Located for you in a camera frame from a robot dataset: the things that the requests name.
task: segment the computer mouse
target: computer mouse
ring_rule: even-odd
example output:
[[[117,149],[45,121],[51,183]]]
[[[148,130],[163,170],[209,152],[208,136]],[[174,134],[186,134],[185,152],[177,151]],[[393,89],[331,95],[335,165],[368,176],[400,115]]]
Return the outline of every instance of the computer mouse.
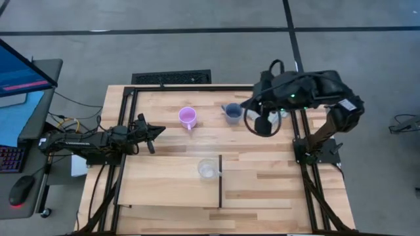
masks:
[[[9,203],[12,206],[18,206],[24,203],[31,191],[33,183],[35,183],[35,178],[33,176],[22,176],[16,181],[10,191]]]

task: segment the transparent cup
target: transparent cup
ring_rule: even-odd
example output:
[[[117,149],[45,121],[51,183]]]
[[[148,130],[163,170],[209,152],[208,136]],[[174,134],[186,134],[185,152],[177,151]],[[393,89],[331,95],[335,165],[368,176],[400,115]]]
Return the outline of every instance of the transparent cup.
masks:
[[[198,173],[204,180],[212,180],[220,176],[216,159],[203,159],[198,163]]]

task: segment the wooden table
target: wooden table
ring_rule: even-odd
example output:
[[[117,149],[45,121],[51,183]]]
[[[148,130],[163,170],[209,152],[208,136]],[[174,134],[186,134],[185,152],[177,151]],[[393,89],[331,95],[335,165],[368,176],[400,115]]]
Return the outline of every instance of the wooden table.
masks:
[[[219,178],[202,180],[200,161],[218,158],[130,156],[125,162],[118,203],[165,207],[219,206]]]
[[[123,85],[108,87],[102,111],[102,126],[117,125],[123,89]],[[136,115],[143,113],[150,124],[167,127],[154,142],[154,155],[222,155],[222,208],[138,205],[133,205],[132,208],[121,207],[117,233],[311,233],[301,170],[295,162],[291,143],[294,134],[290,117],[283,119],[279,133],[271,138],[251,134],[244,127],[243,121],[238,126],[230,127],[224,120],[221,104],[240,103],[250,95],[251,92],[244,91],[138,94]],[[127,104],[125,124],[130,101]],[[193,134],[188,134],[178,122],[178,111],[184,106],[192,106],[198,113],[198,125]],[[312,133],[326,120],[324,109],[309,109],[307,116]],[[148,153],[146,144],[140,144],[138,156],[154,155]],[[136,158],[138,157],[128,157],[127,163]],[[347,226],[354,228],[340,172],[328,164],[318,166],[326,201]],[[87,222],[89,201],[99,169],[100,166],[92,167],[87,174],[79,208],[81,226]],[[103,199],[106,173],[108,167],[99,179],[93,212]],[[119,202],[123,204],[129,203],[127,196],[130,198],[141,195],[135,189],[125,187],[127,182],[133,181],[130,176],[125,175],[121,185]],[[322,229],[320,208],[315,199],[314,204],[318,227]],[[110,229],[112,210],[113,205],[108,208],[106,229]]]

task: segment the yellow cable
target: yellow cable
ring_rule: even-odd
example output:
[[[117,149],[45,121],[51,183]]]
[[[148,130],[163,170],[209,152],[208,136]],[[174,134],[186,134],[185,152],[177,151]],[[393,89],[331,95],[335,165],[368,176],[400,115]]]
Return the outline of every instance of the yellow cable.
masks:
[[[65,119],[63,119],[63,121],[60,121],[58,124],[57,124],[57,128],[60,128],[65,122],[67,122],[67,121],[75,121],[76,123],[77,123],[77,128],[76,128],[76,132],[79,132],[79,128],[80,128],[80,122],[79,122],[79,120],[78,119],[75,119],[75,118],[65,118]]]

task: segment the monitor stand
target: monitor stand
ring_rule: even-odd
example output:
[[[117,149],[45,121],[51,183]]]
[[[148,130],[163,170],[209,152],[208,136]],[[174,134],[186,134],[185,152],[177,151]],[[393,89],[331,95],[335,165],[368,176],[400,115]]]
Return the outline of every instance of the monitor stand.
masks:
[[[0,98],[0,108],[25,103],[26,95],[27,94],[25,93],[25,94],[17,94],[17,95],[2,97]]]

